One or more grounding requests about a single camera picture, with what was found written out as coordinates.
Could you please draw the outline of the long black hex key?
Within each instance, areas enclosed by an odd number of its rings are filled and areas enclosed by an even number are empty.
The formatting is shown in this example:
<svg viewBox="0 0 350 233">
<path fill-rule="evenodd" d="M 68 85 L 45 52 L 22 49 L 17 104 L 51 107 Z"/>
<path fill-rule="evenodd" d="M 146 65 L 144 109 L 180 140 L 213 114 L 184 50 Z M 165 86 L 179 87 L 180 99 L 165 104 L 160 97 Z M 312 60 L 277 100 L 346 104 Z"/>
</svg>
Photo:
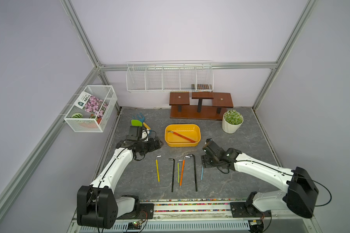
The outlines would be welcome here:
<svg viewBox="0 0 350 233">
<path fill-rule="evenodd" d="M 194 171 L 194 184 L 195 184 L 195 191 L 198 191 L 198 182 L 197 182 L 197 169 L 196 169 L 196 158 L 195 155 L 189 154 L 190 158 L 193 159 L 193 171 Z"/>
</svg>

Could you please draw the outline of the yellow hex key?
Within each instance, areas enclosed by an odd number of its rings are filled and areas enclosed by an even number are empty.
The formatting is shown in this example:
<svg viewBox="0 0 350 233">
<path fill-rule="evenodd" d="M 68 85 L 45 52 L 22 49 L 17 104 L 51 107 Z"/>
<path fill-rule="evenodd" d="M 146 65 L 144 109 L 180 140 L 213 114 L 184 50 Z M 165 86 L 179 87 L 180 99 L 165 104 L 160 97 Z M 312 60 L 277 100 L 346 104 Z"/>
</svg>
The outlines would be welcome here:
<svg viewBox="0 0 350 233">
<path fill-rule="evenodd" d="M 157 182 L 158 182 L 158 185 L 160 184 L 160 174 L 159 174 L 159 164 L 158 164 L 158 159 L 159 158 L 161 158 L 162 157 L 162 155 L 158 155 L 158 156 L 156 156 L 156 160 L 155 160 L 155 162 L 156 162 L 156 172 L 157 172 Z"/>
</svg>

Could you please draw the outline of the short black hex key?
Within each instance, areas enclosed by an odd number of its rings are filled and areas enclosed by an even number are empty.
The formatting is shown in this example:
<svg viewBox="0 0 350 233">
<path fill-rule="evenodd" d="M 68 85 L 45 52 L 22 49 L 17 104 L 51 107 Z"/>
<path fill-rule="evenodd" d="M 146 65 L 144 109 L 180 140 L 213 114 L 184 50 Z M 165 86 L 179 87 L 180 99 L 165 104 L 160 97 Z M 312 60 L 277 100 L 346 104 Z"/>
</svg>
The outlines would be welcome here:
<svg viewBox="0 0 350 233">
<path fill-rule="evenodd" d="M 173 166 L 172 166 L 172 183 L 171 183 L 171 192 L 174 192 L 174 183 L 175 183 L 175 167 L 176 167 L 175 165 L 176 165 L 176 162 L 175 162 L 175 159 L 174 159 L 174 158 L 169 158 L 168 160 L 173 162 Z"/>
</svg>

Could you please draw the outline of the green hex key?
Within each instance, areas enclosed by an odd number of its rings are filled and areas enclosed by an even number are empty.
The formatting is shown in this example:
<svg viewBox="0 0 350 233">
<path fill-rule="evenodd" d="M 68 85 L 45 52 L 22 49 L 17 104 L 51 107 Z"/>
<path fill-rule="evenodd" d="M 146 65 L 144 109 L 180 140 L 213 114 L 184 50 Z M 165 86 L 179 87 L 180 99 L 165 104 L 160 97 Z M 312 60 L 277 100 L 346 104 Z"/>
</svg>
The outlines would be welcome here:
<svg viewBox="0 0 350 233">
<path fill-rule="evenodd" d="M 177 163 L 178 184 L 180 184 L 180 175 L 181 175 L 180 167 L 181 167 L 181 162 L 182 161 L 183 161 L 182 159 L 179 159 L 178 163 Z"/>
</svg>

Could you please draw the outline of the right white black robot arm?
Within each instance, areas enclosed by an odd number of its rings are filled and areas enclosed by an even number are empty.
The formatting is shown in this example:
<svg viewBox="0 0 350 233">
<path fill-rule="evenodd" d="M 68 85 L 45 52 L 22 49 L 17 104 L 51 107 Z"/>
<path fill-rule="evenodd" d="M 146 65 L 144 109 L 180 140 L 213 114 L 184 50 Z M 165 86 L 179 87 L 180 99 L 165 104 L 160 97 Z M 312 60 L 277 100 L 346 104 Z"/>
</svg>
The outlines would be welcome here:
<svg viewBox="0 0 350 233">
<path fill-rule="evenodd" d="M 312 218 L 319 189 L 305 169 L 280 168 L 234 148 L 224 150 L 212 139 L 207 139 L 202 149 L 203 168 L 246 173 L 278 188 L 266 193 L 254 191 L 244 203 L 232 203 L 234 217 L 262 217 L 267 211 L 290 210 L 300 217 Z"/>
</svg>

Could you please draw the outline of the red hex key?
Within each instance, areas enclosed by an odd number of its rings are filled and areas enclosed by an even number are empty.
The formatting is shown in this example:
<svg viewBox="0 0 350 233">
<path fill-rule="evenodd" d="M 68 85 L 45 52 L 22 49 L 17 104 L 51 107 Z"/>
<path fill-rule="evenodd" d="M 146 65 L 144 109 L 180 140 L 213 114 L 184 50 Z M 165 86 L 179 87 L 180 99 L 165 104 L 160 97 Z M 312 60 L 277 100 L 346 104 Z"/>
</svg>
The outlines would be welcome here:
<svg viewBox="0 0 350 233">
<path fill-rule="evenodd" d="M 181 137 L 181 138 L 183 138 L 183 139 L 185 139 L 185 140 L 187 140 L 187 141 L 189 141 L 189 142 L 191 142 L 191 143 L 195 143 L 195 142 L 196 142 L 196 141 L 194 141 L 193 139 L 190 139 L 190 138 L 188 138 L 188 137 L 186 137 L 186 136 L 184 136 L 184 135 L 181 135 L 181 134 L 179 134 L 179 133 L 177 133 L 177 132 L 174 132 L 174 131 L 167 131 L 167 133 L 174 134 L 174 135 L 176 135 L 176 136 L 178 136 L 178 137 Z"/>
</svg>

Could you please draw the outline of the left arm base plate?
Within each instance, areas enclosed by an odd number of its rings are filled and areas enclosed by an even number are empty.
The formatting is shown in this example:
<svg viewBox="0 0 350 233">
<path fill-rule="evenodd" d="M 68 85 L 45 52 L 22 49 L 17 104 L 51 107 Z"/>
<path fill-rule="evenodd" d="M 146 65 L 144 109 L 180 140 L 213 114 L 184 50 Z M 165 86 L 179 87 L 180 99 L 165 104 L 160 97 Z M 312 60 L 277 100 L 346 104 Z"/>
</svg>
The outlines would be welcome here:
<svg viewBox="0 0 350 233">
<path fill-rule="evenodd" d="M 140 205 L 134 208 L 130 213 L 126 213 L 120 216 L 118 219 L 152 219 L 154 215 L 153 203 L 140 203 Z"/>
</svg>

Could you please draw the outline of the orange hex key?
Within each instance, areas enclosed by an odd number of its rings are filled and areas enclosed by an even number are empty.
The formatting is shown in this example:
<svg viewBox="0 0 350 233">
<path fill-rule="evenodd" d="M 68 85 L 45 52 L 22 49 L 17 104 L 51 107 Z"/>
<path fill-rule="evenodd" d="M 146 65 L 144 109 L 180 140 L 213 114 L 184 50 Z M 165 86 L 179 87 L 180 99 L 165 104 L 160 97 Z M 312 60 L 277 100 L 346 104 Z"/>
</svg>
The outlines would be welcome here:
<svg viewBox="0 0 350 233">
<path fill-rule="evenodd" d="M 181 173 L 180 173 L 180 182 L 179 182 L 179 188 L 182 187 L 182 182 L 183 182 L 183 176 L 184 176 L 184 169 L 185 169 L 185 160 L 186 158 L 190 158 L 190 156 L 184 156 L 182 160 L 182 166 L 181 166 Z"/>
</svg>

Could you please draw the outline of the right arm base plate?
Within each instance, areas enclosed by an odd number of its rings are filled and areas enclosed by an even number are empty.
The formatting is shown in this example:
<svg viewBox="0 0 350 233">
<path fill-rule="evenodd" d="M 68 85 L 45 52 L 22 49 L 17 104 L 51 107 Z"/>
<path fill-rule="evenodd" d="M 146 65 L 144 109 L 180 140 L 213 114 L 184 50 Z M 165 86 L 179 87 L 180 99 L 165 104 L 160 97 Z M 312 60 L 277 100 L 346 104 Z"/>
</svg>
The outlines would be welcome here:
<svg viewBox="0 0 350 233">
<path fill-rule="evenodd" d="M 243 202 L 230 203 L 231 214 L 233 218 L 260 218 L 271 217 L 270 211 L 261 212 L 252 204 Z"/>
</svg>

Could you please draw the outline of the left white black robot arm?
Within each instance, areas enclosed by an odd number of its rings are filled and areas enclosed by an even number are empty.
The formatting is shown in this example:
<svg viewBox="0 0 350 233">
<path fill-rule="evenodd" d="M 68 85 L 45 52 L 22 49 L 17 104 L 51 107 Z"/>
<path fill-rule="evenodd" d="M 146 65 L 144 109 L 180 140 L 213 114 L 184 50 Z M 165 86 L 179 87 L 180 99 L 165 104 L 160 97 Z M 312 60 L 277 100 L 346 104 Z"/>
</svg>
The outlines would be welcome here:
<svg viewBox="0 0 350 233">
<path fill-rule="evenodd" d="M 145 141 L 122 140 L 116 145 L 114 155 L 106 167 L 88 186 L 77 192 L 77 224 L 94 228 L 110 229 L 115 221 L 128 214 L 140 215 L 140 201 L 137 196 L 115 198 L 116 185 L 127 165 L 139 153 L 145 156 L 160 149 L 163 142 L 158 138 Z"/>
</svg>

